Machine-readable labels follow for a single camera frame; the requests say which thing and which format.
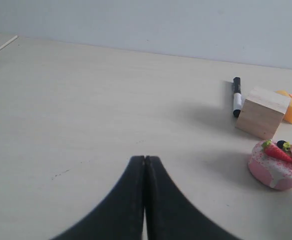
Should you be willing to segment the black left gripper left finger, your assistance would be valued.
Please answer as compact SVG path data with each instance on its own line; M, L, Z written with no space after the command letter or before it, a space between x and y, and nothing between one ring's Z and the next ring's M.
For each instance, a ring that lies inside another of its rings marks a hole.
M55 240L140 240L143 233L145 157L133 156L109 194Z

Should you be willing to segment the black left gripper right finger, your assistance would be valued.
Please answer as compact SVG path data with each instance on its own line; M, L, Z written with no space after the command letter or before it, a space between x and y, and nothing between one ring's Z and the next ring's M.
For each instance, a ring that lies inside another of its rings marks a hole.
M237 240L182 194L157 156L145 158L144 206L149 240Z

